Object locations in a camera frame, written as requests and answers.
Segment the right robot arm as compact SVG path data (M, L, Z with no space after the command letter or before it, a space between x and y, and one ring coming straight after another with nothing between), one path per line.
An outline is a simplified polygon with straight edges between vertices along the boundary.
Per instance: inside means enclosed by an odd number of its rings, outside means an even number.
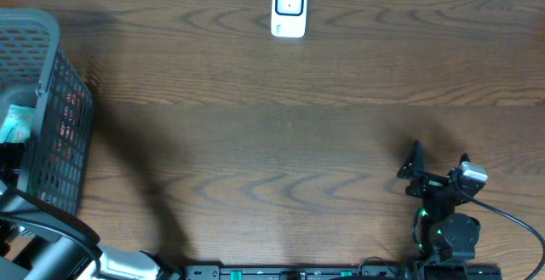
M424 153L417 140L397 173L408 180L409 196L420 198L412 237L420 257L407 266L410 279L468 279L468 262L475 258L480 223L474 217L456 212L456 207L473 199L487 181L485 170L462 154L459 165L446 175L425 170Z

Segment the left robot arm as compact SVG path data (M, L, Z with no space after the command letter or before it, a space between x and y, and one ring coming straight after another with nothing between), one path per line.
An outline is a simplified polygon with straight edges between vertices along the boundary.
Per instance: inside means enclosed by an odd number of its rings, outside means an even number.
M7 279L183 279L156 255L100 244L77 217L19 190L26 145L1 144L1 277Z

